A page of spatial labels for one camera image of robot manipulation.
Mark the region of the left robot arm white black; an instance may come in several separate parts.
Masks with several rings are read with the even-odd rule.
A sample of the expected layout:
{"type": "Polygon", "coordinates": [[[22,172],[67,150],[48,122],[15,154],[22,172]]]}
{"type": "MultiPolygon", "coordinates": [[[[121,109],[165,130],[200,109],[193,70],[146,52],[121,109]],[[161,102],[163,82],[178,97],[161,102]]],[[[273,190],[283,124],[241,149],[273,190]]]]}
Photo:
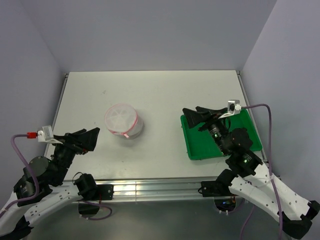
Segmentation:
{"type": "Polygon", "coordinates": [[[73,133],[55,135],[50,125],[25,137],[54,146],[50,158],[36,156],[30,162],[22,156],[14,135],[11,145],[24,164],[23,175],[13,187],[13,192],[0,211],[0,238],[21,240],[31,233],[45,217],[75,201],[88,201],[96,197],[98,186],[91,174],[83,173],[61,193],[50,197],[53,187],[63,184],[76,155],[94,151],[100,128],[81,129],[73,133]]]}

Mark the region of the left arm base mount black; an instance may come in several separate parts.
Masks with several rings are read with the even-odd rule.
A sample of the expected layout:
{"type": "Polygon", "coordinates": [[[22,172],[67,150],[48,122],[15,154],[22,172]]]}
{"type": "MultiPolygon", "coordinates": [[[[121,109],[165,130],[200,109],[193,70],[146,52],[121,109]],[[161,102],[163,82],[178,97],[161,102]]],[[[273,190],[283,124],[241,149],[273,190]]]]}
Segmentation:
{"type": "Polygon", "coordinates": [[[111,207],[106,206],[103,201],[109,201],[113,199],[114,186],[112,184],[99,184],[97,191],[91,200],[88,200],[91,204],[80,202],[78,204],[78,213],[81,218],[90,221],[101,221],[109,218],[113,210],[111,207]],[[98,216],[99,212],[106,211],[105,216],[98,216]]]}

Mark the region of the mesh laundry bag pink trim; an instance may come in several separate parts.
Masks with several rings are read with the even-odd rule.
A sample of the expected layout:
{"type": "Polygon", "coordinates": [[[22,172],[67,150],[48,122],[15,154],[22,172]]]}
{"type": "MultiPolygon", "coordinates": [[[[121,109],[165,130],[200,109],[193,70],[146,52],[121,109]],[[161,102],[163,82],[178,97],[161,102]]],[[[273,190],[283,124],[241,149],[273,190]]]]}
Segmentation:
{"type": "Polygon", "coordinates": [[[127,140],[140,135],[144,127],[144,122],[136,109],[127,103],[110,107],[104,115],[104,124],[111,134],[127,140]]]}

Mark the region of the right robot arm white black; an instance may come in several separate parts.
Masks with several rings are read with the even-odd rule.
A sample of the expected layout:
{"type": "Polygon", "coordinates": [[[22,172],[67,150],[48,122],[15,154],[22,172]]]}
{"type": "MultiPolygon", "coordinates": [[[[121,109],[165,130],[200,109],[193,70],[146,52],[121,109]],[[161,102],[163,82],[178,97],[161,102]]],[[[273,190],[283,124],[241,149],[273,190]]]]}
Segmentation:
{"type": "Polygon", "coordinates": [[[188,127],[201,124],[198,130],[208,131],[220,152],[228,157],[228,167],[216,180],[201,182],[198,192],[203,197],[240,196],[275,219],[280,233],[300,240],[310,230],[320,204],[303,198],[273,174],[272,163],[265,163],[251,151],[253,141],[246,128],[227,128],[226,118],[242,110],[244,107],[237,100],[219,110],[183,108],[188,127]]]}

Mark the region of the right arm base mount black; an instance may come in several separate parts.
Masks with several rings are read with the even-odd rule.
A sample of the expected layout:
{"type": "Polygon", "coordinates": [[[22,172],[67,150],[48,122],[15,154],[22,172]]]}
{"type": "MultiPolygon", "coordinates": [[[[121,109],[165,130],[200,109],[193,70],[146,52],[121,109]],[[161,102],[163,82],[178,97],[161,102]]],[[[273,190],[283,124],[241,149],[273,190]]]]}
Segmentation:
{"type": "Polygon", "coordinates": [[[218,180],[202,181],[197,192],[203,198],[213,198],[214,207],[219,214],[231,214],[238,211],[245,203],[243,199],[237,199],[229,188],[218,180]]]}

